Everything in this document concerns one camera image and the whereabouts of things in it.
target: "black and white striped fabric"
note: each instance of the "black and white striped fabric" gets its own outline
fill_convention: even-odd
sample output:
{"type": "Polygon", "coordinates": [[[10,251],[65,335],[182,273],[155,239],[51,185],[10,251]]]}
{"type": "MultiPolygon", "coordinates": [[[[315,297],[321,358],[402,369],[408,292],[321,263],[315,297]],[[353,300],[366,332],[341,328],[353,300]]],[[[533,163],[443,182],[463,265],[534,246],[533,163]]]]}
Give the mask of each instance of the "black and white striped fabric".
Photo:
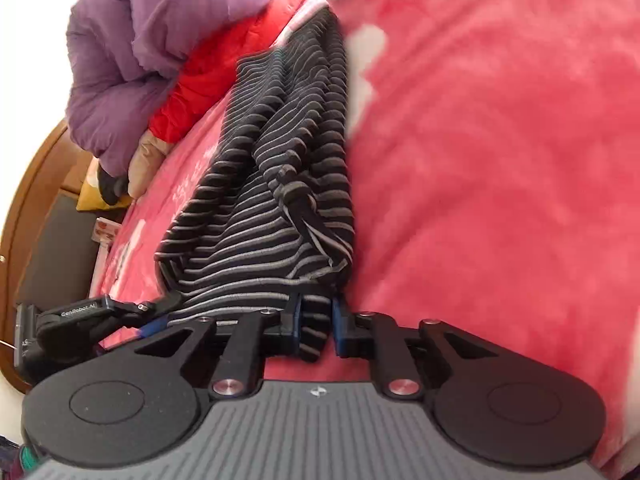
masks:
{"type": "Polygon", "coordinates": [[[353,256],[346,79],[327,8],[284,46],[241,60],[209,171],[156,253],[164,284],[184,295],[171,323],[232,322],[297,291],[299,355],[319,356],[353,256]]]}

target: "yellow pillow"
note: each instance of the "yellow pillow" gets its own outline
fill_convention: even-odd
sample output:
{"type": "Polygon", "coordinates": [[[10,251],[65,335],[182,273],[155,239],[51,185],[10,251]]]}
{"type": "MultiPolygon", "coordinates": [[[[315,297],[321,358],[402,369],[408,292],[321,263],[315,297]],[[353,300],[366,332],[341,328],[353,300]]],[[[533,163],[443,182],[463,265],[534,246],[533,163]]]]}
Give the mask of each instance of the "yellow pillow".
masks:
{"type": "Polygon", "coordinates": [[[118,209],[122,207],[129,207],[131,202],[133,202],[133,199],[127,195],[123,196],[116,205],[109,205],[102,199],[100,196],[100,190],[98,189],[98,159],[94,157],[94,160],[89,164],[89,169],[87,170],[86,177],[82,183],[76,210],[96,211],[118,209]]]}

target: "purple blanket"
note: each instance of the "purple blanket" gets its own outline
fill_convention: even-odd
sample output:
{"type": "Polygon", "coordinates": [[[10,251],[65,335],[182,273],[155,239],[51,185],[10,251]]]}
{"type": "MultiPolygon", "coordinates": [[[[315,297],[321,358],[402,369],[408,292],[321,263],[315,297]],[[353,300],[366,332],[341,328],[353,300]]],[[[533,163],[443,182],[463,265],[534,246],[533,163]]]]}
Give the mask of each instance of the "purple blanket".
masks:
{"type": "Polygon", "coordinates": [[[66,32],[74,75],[71,138],[111,176],[138,141],[196,45],[269,0],[79,0],[66,32]]]}

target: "pink blanket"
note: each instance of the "pink blanket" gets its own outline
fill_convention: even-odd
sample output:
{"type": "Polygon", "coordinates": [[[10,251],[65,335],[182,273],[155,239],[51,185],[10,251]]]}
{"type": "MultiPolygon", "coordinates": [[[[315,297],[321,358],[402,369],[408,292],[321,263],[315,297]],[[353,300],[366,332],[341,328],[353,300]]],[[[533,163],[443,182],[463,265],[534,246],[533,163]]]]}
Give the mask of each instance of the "pink blanket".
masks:
{"type": "MultiPolygon", "coordinates": [[[[640,0],[335,11],[351,64],[354,309],[406,326],[440,318],[587,381],[607,405],[595,463],[619,477],[640,462],[640,0]]],[[[153,252],[207,167],[225,104],[130,209],[103,291],[159,293],[153,252]]],[[[367,375],[331,354],[270,360],[266,373],[367,375]]]]}

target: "gray gripper base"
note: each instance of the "gray gripper base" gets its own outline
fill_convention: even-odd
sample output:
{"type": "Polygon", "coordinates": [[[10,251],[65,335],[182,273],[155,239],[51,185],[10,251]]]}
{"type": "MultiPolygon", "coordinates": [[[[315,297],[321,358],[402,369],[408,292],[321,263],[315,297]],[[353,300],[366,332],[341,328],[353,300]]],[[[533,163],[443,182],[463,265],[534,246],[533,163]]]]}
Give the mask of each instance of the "gray gripper base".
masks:
{"type": "Polygon", "coordinates": [[[85,470],[48,460],[30,475],[30,480],[601,478],[587,462],[546,472],[485,465],[447,442],[418,404],[385,399],[370,383],[277,381],[266,381],[249,399],[215,404],[194,435],[148,462],[85,470]]]}

